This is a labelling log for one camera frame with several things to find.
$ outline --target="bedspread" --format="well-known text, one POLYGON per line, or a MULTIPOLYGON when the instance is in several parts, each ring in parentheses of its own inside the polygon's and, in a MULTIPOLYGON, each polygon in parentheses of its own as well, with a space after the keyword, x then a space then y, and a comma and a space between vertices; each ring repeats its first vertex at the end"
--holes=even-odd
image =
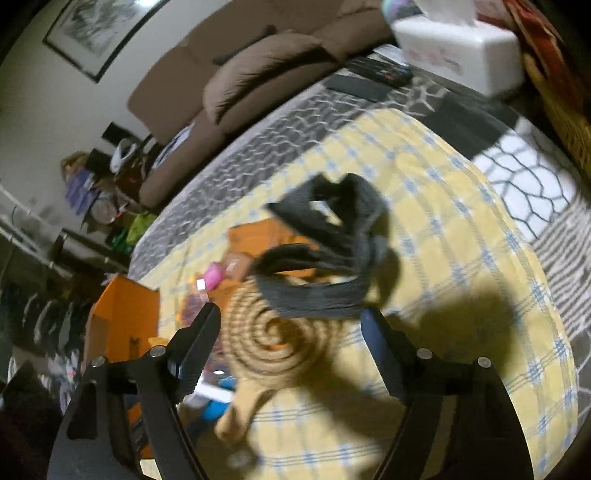
MULTIPOLYGON (((585 290, 591 262, 583 246, 560 235, 583 238, 586 222, 574 218, 569 220, 574 225, 571 233, 562 230, 551 242, 537 241, 553 222, 573 216, 569 205, 577 195, 587 195, 573 164, 511 108, 455 95, 420 76, 380 103, 326 90, 320 82, 277 109, 228 147, 166 208, 135 250, 131 277, 141 278, 177 244, 327 135, 364 112, 381 108, 417 118, 472 160, 500 195, 523 237, 535 242, 538 255, 560 259, 565 245, 576 253, 569 285, 558 268, 543 263, 554 296, 585 290)), ((591 407, 591 315, 585 313, 591 310, 591 297, 583 295, 577 303, 577 310, 565 302, 557 307, 565 321, 577 325, 567 328, 567 334, 579 373, 580 427, 591 407)))
MULTIPOLYGON (((360 174, 382 193, 399 259, 383 311, 445 358, 493 359, 542 478, 568 448, 577 417, 573 357, 544 273, 485 176, 396 110, 367 112, 172 247, 142 278, 161 290, 161 335, 176 330, 190 276, 222 256, 225 232, 264 218, 264 203, 319 171, 333 181, 360 174)), ((403 412, 387 396, 358 320, 347 323, 324 368, 317 382, 279 392, 255 417, 248 442, 256 464, 245 478, 365 478, 375 470, 403 412)), ((212 478, 221 475, 215 452, 200 458, 212 478)))

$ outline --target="pink object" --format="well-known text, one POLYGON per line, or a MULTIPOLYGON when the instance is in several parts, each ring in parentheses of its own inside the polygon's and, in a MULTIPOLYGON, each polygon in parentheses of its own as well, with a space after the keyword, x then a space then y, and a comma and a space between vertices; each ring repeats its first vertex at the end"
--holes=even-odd
POLYGON ((223 269, 219 263, 213 262, 209 264, 207 270, 203 274, 205 280, 205 289, 207 291, 216 288, 223 280, 223 269))

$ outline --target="red cloth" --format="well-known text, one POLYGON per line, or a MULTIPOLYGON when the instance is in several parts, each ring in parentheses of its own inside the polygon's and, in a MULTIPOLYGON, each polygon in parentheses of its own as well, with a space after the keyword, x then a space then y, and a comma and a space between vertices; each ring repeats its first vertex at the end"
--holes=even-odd
POLYGON ((556 93, 583 113, 584 88, 560 35, 544 14, 527 0, 504 0, 525 42, 533 49, 556 93))

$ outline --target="couch cushion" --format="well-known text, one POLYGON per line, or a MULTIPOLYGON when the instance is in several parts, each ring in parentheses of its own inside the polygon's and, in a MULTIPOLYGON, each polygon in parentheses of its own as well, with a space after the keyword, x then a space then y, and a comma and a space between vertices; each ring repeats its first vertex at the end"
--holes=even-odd
POLYGON ((317 50, 322 41, 311 35, 284 32, 242 50, 211 78, 203 91, 203 108, 217 123, 222 114, 278 67, 317 50))
POLYGON ((382 0, 345 0, 337 12, 337 17, 352 15, 364 10, 381 9, 382 0))
POLYGON ((269 0, 280 12, 275 24, 279 31, 293 29, 312 33, 336 19, 343 0, 269 0))
POLYGON ((234 134, 243 130, 267 112, 339 68, 339 64, 322 50, 314 52, 309 60, 309 63, 287 70, 257 86, 235 103, 219 122, 224 133, 234 134))
POLYGON ((142 184, 139 201, 154 208, 169 199, 184 186, 199 165, 223 148, 225 142, 222 130, 209 121, 205 111, 201 111, 195 117, 189 137, 142 184))
POLYGON ((149 70, 127 106, 166 144, 201 111, 203 87, 218 68, 196 62, 182 46, 174 47, 149 70))
POLYGON ((243 47, 267 26, 277 26, 279 18, 279 10, 271 0, 232 1, 189 33, 187 48, 196 59, 212 61, 243 47))
POLYGON ((393 41, 392 31, 381 10, 347 15, 315 31, 313 35, 325 42, 327 50, 338 47, 347 56, 393 41))

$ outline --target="throw pillow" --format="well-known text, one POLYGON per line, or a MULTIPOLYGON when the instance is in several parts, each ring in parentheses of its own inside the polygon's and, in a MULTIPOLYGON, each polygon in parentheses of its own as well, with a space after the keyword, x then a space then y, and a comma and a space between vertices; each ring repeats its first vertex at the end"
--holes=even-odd
POLYGON ((203 89, 203 108, 214 123, 270 70, 321 48, 311 35, 284 32, 259 40, 221 67, 203 89))
POLYGON ((230 60, 231 58, 233 58, 236 55, 238 55, 245 48, 248 48, 251 45, 254 45, 256 42, 262 40, 263 38, 267 38, 267 37, 269 37, 271 35, 275 35, 276 33, 277 33, 277 27, 275 25, 267 25, 265 27, 265 30, 263 30, 263 32, 260 35, 256 36, 252 40, 246 42, 246 44, 244 44, 242 47, 234 50, 233 52, 226 53, 224 55, 218 55, 217 57, 214 57, 214 59, 212 60, 212 63, 214 65, 217 65, 218 67, 221 67, 228 60, 230 60))

